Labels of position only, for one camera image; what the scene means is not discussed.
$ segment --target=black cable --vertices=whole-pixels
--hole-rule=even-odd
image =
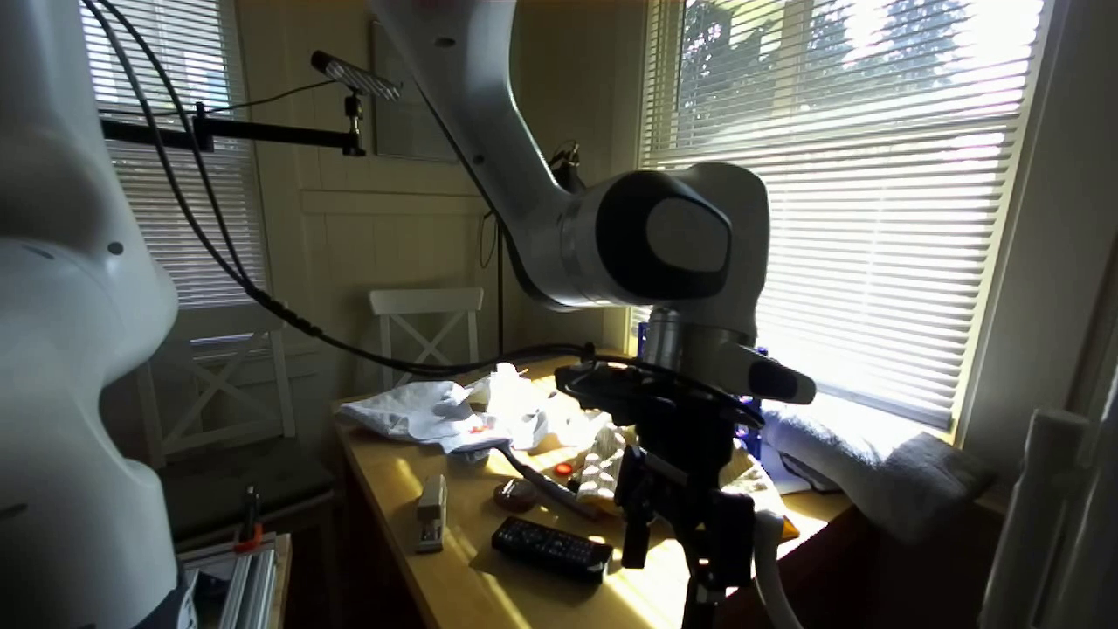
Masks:
[[[163,83],[163,91],[168,91],[168,96],[172,96],[172,108],[175,108],[175,114],[180,114],[180,126],[182,126],[184,136],[188,136],[188,147],[193,147],[188,155],[193,155],[193,161],[195,161],[195,166],[201,166],[201,179],[204,179],[204,189],[208,189],[208,195],[210,195],[214,221],[218,221],[218,230],[222,230],[222,239],[224,239],[224,247],[232,250],[232,262],[237,264],[237,276],[247,281],[247,270],[246,270],[246,262],[242,262],[242,254],[237,254],[235,235],[232,235],[232,226],[229,226],[229,221],[224,221],[224,214],[222,214],[222,204],[218,204],[210,171],[204,166],[204,149],[201,149],[201,142],[195,142],[193,121],[188,121],[184,108],[182,108],[182,96],[180,96],[180,91],[175,91],[163,63],[155,55],[155,50],[150,50],[147,37],[140,36],[140,29],[138,29],[116,3],[102,0],[102,6],[133,36],[133,43],[140,44],[140,52],[147,55],[147,63],[150,63],[155,73],[162,78],[162,83]]]
[[[294,96],[294,95],[306,95],[306,91],[317,91],[317,87],[329,87],[335,80],[311,80],[311,83],[297,83],[292,91],[278,91],[268,96],[257,96],[257,100],[235,100],[235,105],[224,105],[224,108],[210,108],[210,110],[237,110],[237,108],[258,108],[258,105],[274,105],[274,100],[285,100],[285,96]]]
[[[110,3],[110,0],[97,0],[102,6],[113,10],[113,18],[118,18],[127,24],[127,30],[138,37],[138,44],[147,52],[147,60],[156,67],[168,95],[175,91],[162,60],[150,52],[150,44],[143,43],[143,36],[138,29],[129,29],[129,21]],[[168,175],[168,184],[175,189],[175,198],[182,206],[182,218],[193,225],[195,239],[204,241],[204,247],[210,250],[210,258],[257,301],[264,304],[266,310],[274,310],[281,321],[294,325],[297,332],[327,341],[327,347],[335,347],[342,353],[354,353],[354,356],[363,356],[363,361],[375,361],[382,367],[391,367],[391,370],[406,370],[406,373],[415,373],[415,377],[455,377],[455,373],[474,373],[474,370],[493,370],[495,364],[537,364],[537,361],[556,361],[556,356],[579,356],[579,361],[594,361],[594,347],[576,347],[576,341],[554,341],[554,347],[527,347],[527,349],[514,349],[514,353],[500,353],[493,361],[478,361],[478,364],[414,364],[414,361],[391,361],[391,356],[382,356],[382,353],[367,353],[363,347],[354,347],[354,341],[342,341],[335,334],[327,334],[314,321],[301,318],[297,310],[292,310],[285,301],[278,301],[274,293],[266,293],[264,285],[257,285],[257,281],[247,272],[235,272],[235,264],[229,264],[222,258],[222,250],[214,247],[210,235],[195,225],[182,189],[180,189],[180,175],[168,161],[168,147],[162,142],[162,134],[156,134],[156,121],[155,121],[155,110],[143,96],[143,87],[140,87],[140,78],[127,55],[127,50],[118,44],[113,24],[104,21],[104,13],[95,6],[95,0],[85,0],[85,6],[97,18],[104,37],[113,43],[113,52],[122,60],[122,69],[129,78],[129,87],[138,91],[138,100],[143,108],[143,119],[147,126],[155,130],[155,142],[156,142],[156,155],[162,155],[162,163],[163,163],[163,175]],[[208,179],[208,161],[204,161],[204,149],[193,142],[193,155],[195,155],[195,166],[204,171],[204,184],[210,191],[210,204],[214,204],[214,214],[222,214],[222,204],[218,204],[218,191]]]

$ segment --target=wooden desk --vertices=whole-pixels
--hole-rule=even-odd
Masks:
[[[509,564],[491,547],[491,534],[506,518],[491,495],[514,472],[493,453],[484,472],[459,472],[436,448],[388,444],[358,421],[340,421],[340,437],[367,504],[388,532],[388,547],[403,567],[414,599],[431,626],[683,626],[688,567],[674,538],[654,540],[644,568],[611,568],[600,586],[579,586],[563,575]],[[415,500],[422,477],[446,475],[446,540],[444,553],[419,557]],[[820,532],[842,495],[785,500],[801,538]],[[541,525],[604,534],[623,547],[623,522],[587,525],[563,506],[534,506]]]

